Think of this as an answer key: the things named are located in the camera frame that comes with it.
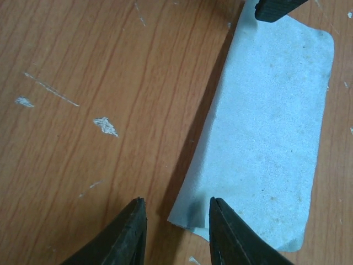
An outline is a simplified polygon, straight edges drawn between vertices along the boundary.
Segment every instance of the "towel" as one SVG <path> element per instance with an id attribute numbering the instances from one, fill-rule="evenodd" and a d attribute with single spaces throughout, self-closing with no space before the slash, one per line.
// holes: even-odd
<path id="1" fill-rule="evenodd" d="M 199 143 L 168 221 L 209 240 L 224 199 L 271 247 L 301 248 L 334 58 L 333 38 L 285 16 L 241 13 Z"/>

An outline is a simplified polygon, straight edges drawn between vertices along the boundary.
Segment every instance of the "wooden surface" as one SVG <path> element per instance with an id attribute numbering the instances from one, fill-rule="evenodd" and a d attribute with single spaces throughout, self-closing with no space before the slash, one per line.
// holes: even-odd
<path id="1" fill-rule="evenodd" d="M 291 14 L 335 39 L 305 243 L 285 253 L 296 264 L 353 260 L 351 9 L 310 0 Z M 231 39 L 225 10 L 216 0 L 0 1 L 2 264 L 62 262 L 137 196 L 146 264 L 210 264 L 208 243 L 166 218 Z M 119 137 L 93 123 L 104 116 Z"/>

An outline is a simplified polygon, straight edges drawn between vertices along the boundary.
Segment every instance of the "light blue cloth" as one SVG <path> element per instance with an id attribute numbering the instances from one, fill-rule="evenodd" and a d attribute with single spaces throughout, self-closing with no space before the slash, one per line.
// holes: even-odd
<path id="1" fill-rule="evenodd" d="M 303 244 L 334 58 L 332 37 L 285 16 L 240 16 L 200 141 L 168 220 L 208 240 L 223 198 L 270 246 Z"/>

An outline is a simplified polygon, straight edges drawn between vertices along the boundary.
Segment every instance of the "wooden table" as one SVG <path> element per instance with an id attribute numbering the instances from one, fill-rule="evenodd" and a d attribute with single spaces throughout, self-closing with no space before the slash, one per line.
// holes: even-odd
<path id="1" fill-rule="evenodd" d="M 141 196 L 146 264 L 210 264 L 208 242 L 166 218 L 231 40 L 221 5 L 0 1 L 1 263 L 58 264 Z M 353 260 L 348 12 L 350 0 L 310 0 L 291 14 L 329 31 L 336 49 L 305 244 L 285 253 L 296 264 Z M 20 96 L 29 107 L 15 104 Z M 93 123 L 103 117 L 119 137 Z"/>

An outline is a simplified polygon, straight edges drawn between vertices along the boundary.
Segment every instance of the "black object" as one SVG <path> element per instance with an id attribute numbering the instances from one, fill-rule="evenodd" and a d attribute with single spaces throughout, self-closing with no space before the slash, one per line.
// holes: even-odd
<path id="1" fill-rule="evenodd" d="M 308 0 L 260 0 L 255 6 L 255 18 L 275 22 Z"/>
<path id="2" fill-rule="evenodd" d="M 147 219 L 145 201 L 131 201 L 90 243 L 62 265 L 143 265 Z M 290 265 L 220 198 L 210 201 L 212 265 Z"/>

